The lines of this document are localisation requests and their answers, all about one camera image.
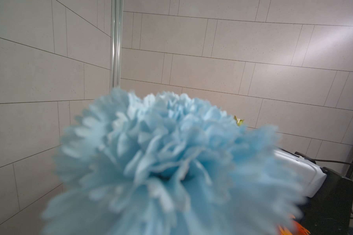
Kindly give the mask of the light blue carnation vase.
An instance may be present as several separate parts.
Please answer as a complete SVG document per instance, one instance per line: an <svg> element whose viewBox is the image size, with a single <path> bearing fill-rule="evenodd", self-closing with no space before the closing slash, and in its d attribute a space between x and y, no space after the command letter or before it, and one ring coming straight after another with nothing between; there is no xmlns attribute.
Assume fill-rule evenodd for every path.
<svg viewBox="0 0 353 235"><path fill-rule="evenodd" d="M66 191L44 235L277 235L305 203L276 157L274 126L248 130L206 100L143 99L115 88L64 129L55 156Z"/></svg>

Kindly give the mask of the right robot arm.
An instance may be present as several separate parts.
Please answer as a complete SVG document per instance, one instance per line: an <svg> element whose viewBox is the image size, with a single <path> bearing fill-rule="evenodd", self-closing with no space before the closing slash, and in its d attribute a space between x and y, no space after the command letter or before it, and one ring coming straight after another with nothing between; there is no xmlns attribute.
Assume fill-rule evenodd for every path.
<svg viewBox="0 0 353 235"><path fill-rule="evenodd" d="M317 159L282 148L276 156L287 160L303 179L307 201L299 206L302 216L295 217L295 235L346 235L350 230L353 205L353 161L346 176L320 167Z"/></svg>

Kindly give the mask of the orange gerbera flower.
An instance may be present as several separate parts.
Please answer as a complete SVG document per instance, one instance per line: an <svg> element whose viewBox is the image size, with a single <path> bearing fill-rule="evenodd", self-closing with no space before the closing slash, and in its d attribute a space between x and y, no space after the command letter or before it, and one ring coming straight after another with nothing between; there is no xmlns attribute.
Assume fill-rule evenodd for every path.
<svg viewBox="0 0 353 235"><path fill-rule="evenodd" d="M293 222L293 226L291 228L287 228L284 226L278 226L278 231L280 235L310 235L311 232L302 226L299 222L296 221L296 217L291 215L291 221Z"/></svg>

